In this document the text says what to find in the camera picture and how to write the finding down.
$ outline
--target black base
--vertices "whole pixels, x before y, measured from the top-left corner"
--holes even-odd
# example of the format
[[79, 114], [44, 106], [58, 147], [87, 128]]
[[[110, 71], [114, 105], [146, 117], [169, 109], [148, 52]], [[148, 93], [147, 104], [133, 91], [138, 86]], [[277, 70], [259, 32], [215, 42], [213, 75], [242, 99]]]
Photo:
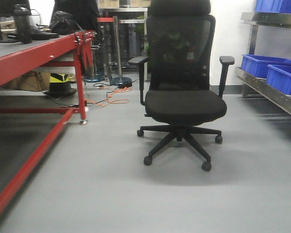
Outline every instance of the black base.
[[167, 132], [169, 133], [162, 141], [160, 141], [150, 152], [149, 155], [144, 158], [144, 165], [149, 166], [152, 164], [153, 155], [156, 154], [160, 149], [165, 147], [173, 139], [177, 141], [182, 141], [185, 139], [195, 150], [197, 150], [206, 161], [202, 165], [204, 171], [211, 170], [211, 157], [202, 148], [202, 146], [192, 137], [192, 134], [216, 134], [215, 142], [218, 144], [222, 143], [222, 132], [220, 130], [205, 129], [199, 127], [181, 127], [181, 126], [171, 126], [171, 125], [158, 125], [158, 126], [142, 126], [137, 131], [137, 135], [143, 136], [144, 130], [147, 131], [157, 131], [157, 132]]
[[83, 80], [87, 83], [98, 83], [105, 80], [104, 75], [102, 74], [95, 74], [92, 76], [84, 75]]
[[111, 81], [111, 84], [112, 85], [121, 85], [121, 84], [124, 84], [124, 83], [131, 83], [131, 78], [127, 78], [127, 77], [122, 77], [122, 78], [113, 78], [112, 81]]
[[76, 92], [77, 90], [75, 88], [71, 88], [70, 82], [64, 82], [64, 83], [50, 83], [49, 91], [45, 92], [45, 94], [53, 98], [59, 98], [71, 96]]

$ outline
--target water bottle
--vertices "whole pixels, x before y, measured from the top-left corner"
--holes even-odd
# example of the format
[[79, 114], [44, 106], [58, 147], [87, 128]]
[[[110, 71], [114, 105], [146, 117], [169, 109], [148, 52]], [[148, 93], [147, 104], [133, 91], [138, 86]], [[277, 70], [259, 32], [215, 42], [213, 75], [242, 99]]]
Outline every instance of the water bottle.
[[29, 24], [30, 15], [30, 10], [28, 10], [23, 4], [15, 5], [13, 17], [16, 24], [17, 38], [23, 44], [29, 44], [32, 42], [31, 26]]

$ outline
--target stainless steel shelf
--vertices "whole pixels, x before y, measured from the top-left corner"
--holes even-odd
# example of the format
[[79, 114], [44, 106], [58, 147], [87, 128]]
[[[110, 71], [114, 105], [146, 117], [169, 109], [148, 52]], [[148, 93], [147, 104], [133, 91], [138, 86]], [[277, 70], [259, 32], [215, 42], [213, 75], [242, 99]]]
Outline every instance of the stainless steel shelf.
[[291, 14], [243, 12], [241, 19], [246, 24], [291, 30]]
[[99, 8], [100, 12], [147, 12], [147, 7]]
[[291, 97], [272, 88], [263, 80], [253, 77], [239, 67], [235, 68], [235, 73], [246, 85], [256, 90], [291, 115]]

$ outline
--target chair caster wheel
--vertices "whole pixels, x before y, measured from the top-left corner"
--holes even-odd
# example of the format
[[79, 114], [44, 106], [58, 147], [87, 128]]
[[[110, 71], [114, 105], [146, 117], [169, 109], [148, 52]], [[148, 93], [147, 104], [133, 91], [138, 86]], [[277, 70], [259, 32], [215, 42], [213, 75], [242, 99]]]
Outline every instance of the chair caster wheel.
[[146, 156], [144, 158], [144, 165], [150, 166], [151, 164], [152, 164], [152, 158], [150, 158], [149, 156]]
[[137, 135], [139, 137], [143, 136], [145, 134], [145, 132], [143, 130], [137, 130]]
[[202, 169], [204, 171], [210, 171], [211, 170], [211, 163], [209, 162], [204, 162], [203, 165], [202, 165]]
[[218, 136], [215, 137], [215, 142], [216, 142], [216, 143], [218, 143], [218, 144], [222, 144], [222, 141], [223, 141], [222, 136], [219, 136], [219, 135], [218, 135]]

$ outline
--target red metal frame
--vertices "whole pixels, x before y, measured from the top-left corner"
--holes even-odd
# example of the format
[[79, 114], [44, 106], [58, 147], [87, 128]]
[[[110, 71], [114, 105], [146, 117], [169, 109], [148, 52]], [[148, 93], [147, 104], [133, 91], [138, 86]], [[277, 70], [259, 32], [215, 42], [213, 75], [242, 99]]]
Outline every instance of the red metal frame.
[[[23, 108], [23, 109], [0, 109], [0, 113], [59, 113], [63, 114], [61, 120], [55, 125], [51, 132], [46, 136], [40, 146], [33, 152], [27, 162], [12, 178], [9, 184], [0, 194], [0, 214], [8, 205], [10, 200], [22, 186], [26, 178], [32, 172], [34, 167], [41, 160], [45, 152], [54, 142], [58, 134], [63, 129], [64, 125], [69, 121], [74, 113], [80, 113], [82, 121], [86, 120], [85, 101], [83, 93], [83, 81], [81, 72], [81, 62], [79, 55], [86, 59], [92, 59], [91, 40], [93, 39], [92, 32], [76, 33], [76, 35], [66, 35], [58, 39], [53, 39], [37, 46], [31, 47], [20, 52], [11, 53], [4, 57], [0, 57], [0, 85], [10, 81], [34, 68], [39, 66], [73, 66], [75, 67], [76, 80], [78, 87], [79, 105], [71, 108]], [[52, 62], [52, 59], [73, 51], [73, 62]]]

